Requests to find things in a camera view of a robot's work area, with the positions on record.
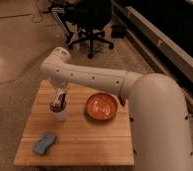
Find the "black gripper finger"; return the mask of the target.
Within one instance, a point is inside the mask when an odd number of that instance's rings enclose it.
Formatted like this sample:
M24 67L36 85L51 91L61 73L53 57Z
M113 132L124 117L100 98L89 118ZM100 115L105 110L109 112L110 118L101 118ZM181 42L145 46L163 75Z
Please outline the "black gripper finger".
M49 108L52 112L58 112L59 111L59 101L58 100L51 101Z
M60 97L59 97L59 102L60 102L60 104L59 104L59 108L60 108L60 110L61 109L63 109L64 107L65 107L65 98L66 98L66 95L61 95Z

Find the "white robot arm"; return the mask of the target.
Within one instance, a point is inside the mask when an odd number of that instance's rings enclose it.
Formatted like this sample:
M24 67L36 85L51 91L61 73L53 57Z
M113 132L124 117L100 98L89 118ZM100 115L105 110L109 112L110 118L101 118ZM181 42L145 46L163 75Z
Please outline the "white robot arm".
M41 71L55 87L72 82L128 100L132 113L134 171L193 171L193 146L184 93L164 74L72 65L55 48Z

